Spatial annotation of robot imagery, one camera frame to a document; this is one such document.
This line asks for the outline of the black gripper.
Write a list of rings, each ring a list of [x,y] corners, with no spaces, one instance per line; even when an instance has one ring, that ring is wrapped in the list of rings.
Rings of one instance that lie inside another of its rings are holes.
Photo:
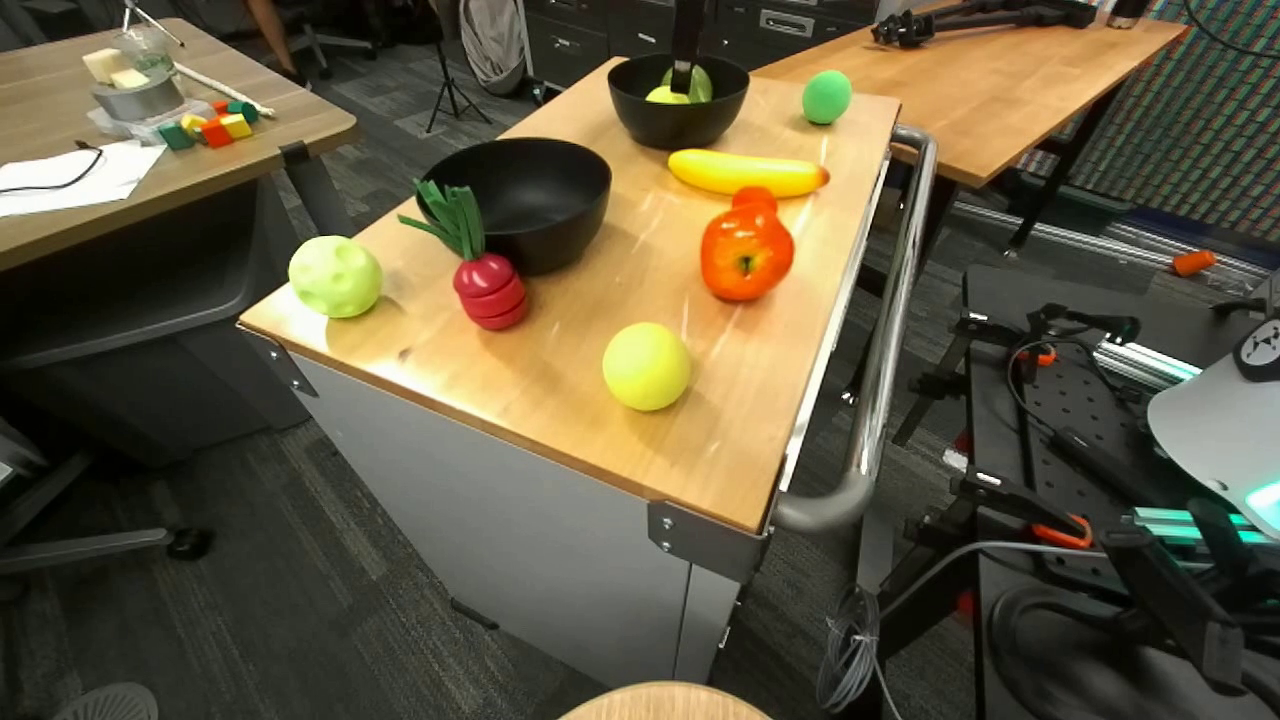
[[[674,15],[673,15],[673,92],[674,95],[686,95],[692,90],[692,59],[701,51],[704,15],[709,15],[704,0],[674,0]]]

